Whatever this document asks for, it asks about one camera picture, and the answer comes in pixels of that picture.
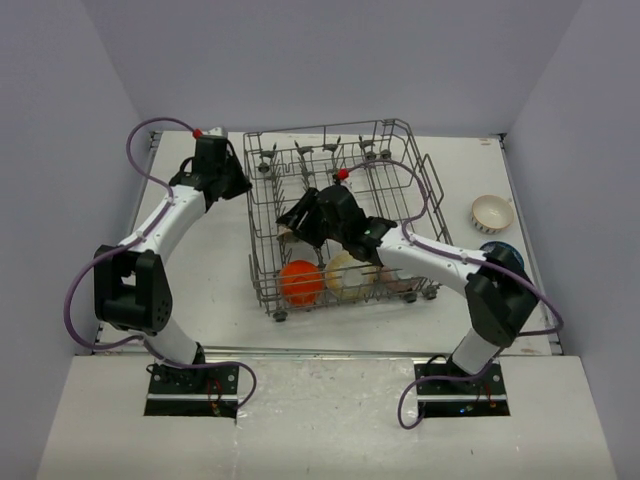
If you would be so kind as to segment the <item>floral white bowl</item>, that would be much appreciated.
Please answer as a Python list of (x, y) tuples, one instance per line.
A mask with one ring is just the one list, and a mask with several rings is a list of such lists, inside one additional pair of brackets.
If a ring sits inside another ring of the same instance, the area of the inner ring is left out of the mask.
[(297, 243), (299, 241), (295, 233), (284, 225), (277, 226), (276, 239), (284, 244)]

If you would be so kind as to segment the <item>grey wire dish rack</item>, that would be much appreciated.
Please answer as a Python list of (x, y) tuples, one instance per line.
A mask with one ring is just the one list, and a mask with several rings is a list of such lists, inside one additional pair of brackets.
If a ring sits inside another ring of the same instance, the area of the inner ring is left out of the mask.
[(390, 226), (450, 243), (444, 191), (408, 122), (323, 124), (244, 134), (250, 276), (275, 321), (296, 310), (436, 298), (439, 284), (378, 268)]

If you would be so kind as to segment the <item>yellow rimmed white bowl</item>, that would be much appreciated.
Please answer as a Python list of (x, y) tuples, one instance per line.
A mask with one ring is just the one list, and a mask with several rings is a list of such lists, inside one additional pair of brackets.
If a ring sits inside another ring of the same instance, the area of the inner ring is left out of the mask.
[(347, 251), (333, 256), (325, 272), (329, 291), (341, 301), (359, 301), (373, 291), (380, 268), (359, 261)]

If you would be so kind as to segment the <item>beige white bowl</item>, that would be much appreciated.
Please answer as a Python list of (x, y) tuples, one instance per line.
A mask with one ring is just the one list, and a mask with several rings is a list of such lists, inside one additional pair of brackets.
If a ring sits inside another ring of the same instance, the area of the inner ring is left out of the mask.
[(511, 204), (496, 195), (477, 197), (471, 205), (471, 223), (482, 233), (497, 234), (512, 225), (515, 212)]

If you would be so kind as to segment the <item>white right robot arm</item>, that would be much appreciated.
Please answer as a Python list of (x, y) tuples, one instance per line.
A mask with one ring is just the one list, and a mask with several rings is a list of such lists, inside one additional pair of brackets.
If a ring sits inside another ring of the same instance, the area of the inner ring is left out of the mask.
[(538, 304), (514, 254), (460, 249), (412, 234), (392, 220), (367, 215), (350, 190), (310, 188), (276, 223), (313, 246), (335, 241), (358, 261), (442, 284), (466, 299), (471, 327), (449, 357), (448, 385), (467, 393), (482, 370), (510, 347)]

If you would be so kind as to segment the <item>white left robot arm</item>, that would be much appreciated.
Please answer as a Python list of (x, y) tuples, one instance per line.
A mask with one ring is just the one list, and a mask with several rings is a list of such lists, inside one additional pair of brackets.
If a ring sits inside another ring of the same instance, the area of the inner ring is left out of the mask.
[(174, 383), (195, 393), (206, 385), (208, 369), (200, 344), (173, 318), (165, 264), (215, 202), (243, 195), (252, 184), (227, 136), (202, 134), (169, 187), (137, 231), (115, 247), (96, 251), (94, 310), (114, 329), (139, 335), (152, 355), (174, 368)]

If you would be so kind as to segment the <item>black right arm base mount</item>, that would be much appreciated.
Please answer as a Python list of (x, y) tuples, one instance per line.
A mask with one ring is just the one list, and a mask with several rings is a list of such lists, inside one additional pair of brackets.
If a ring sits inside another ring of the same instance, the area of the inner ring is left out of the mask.
[(502, 417), (510, 415), (501, 365), (494, 363), (474, 382), (431, 380), (416, 387), (422, 418)]

